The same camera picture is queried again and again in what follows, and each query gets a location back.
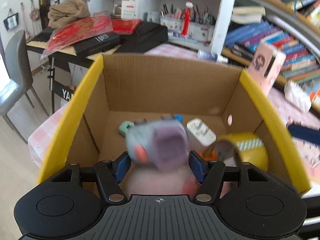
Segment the yellow tape edge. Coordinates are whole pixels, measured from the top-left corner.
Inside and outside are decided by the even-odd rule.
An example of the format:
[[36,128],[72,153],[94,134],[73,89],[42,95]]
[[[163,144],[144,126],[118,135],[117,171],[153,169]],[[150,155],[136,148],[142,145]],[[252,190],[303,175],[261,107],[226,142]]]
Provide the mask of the yellow tape edge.
[[37,185],[66,165],[76,131],[102,70],[103,57],[100,55],[91,65],[77,87],[73,99],[68,103],[40,167],[36,180]]
[[289,131],[285,128],[278,113],[246,70],[242,71],[239,82],[254,103],[273,141],[276,143],[292,185],[300,193],[306,192],[310,189],[310,183]]

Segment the chair leg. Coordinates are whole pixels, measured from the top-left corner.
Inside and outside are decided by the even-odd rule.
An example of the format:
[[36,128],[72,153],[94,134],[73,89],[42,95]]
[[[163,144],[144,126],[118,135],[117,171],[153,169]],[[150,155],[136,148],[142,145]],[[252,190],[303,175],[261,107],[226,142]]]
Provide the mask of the chair leg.
[[18,134],[18,136],[26,143],[28,144],[28,142],[25,140],[25,138],[21,135],[21,133],[18,131],[18,129],[14,126],[14,124],[11,122],[11,120],[9,119],[9,117],[7,115],[3,116],[4,120],[6,121],[6,123],[10,126],[10,128],[12,130],[14,130],[16,132],[16,134]]
[[26,96],[26,98],[28,99],[30,105],[32,106],[32,108],[35,108],[35,106],[33,105],[33,103],[31,102],[30,97],[28,96],[27,92],[24,94]]
[[40,98],[38,97],[38,95],[37,95],[35,89],[33,88],[33,86],[31,86],[30,89],[31,89],[31,92],[33,93],[33,95],[35,96],[35,98],[37,99],[37,101],[38,101],[39,105],[41,106],[42,110],[45,112],[45,114],[47,116],[49,116],[47,110],[44,108],[44,105],[42,104],[42,102],[41,102]]

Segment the blue gripper pad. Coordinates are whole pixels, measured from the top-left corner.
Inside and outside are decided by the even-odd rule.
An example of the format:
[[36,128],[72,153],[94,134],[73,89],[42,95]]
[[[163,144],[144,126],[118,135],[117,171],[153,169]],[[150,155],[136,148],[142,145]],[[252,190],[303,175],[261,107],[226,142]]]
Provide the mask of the blue gripper pad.
[[206,174],[204,173],[204,160],[198,155],[193,154],[192,152],[189,153],[189,167],[191,171],[193,172],[194,176],[196,177],[196,180],[202,184],[204,182],[204,179],[206,177]]
[[126,154],[118,163],[116,172],[113,174],[116,182],[119,184],[124,179],[125,175],[131,167],[131,159],[128,154]]

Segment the white power adapter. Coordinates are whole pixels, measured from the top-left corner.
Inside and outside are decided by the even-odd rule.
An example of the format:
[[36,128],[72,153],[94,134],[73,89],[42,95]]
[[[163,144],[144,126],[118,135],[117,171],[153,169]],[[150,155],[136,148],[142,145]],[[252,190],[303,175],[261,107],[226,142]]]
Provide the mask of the white power adapter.
[[204,153],[217,139],[215,133],[199,118],[187,123],[187,134],[190,150],[197,153]]

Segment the metal screw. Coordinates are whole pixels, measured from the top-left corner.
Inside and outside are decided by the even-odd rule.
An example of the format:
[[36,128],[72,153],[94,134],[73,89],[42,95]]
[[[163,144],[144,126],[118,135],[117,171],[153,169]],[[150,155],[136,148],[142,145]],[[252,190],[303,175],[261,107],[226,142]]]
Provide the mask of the metal screw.
[[196,199],[200,202],[208,202],[210,201],[212,198],[210,195],[208,194],[199,194],[198,196],[196,196]]
[[120,195],[120,194],[113,194],[109,196],[109,200],[112,202],[120,202],[122,200],[124,200],[124,196]]

